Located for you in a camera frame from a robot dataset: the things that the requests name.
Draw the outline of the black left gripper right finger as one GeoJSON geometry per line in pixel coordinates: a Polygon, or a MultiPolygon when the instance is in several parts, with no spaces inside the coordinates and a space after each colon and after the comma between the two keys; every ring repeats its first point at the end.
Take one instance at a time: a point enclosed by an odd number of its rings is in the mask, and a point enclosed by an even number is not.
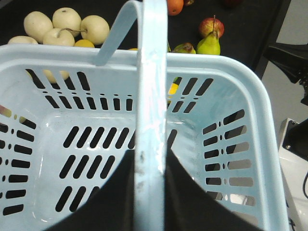
{"type": "Polygon", "coordinates": [[[259,231],[210,197],[187,173],[172,150],[165,172],[166,231],[259,231]]]}

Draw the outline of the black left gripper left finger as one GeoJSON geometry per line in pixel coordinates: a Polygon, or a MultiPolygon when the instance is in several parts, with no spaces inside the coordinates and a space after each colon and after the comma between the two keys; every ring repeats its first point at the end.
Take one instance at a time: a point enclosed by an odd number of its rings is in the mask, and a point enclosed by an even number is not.
{"type": "Polygon", "coordinates": [[[76,212],[48,231],[132,231],[134,207],[134,155],[126,150],[115,171],[76,212]]]}

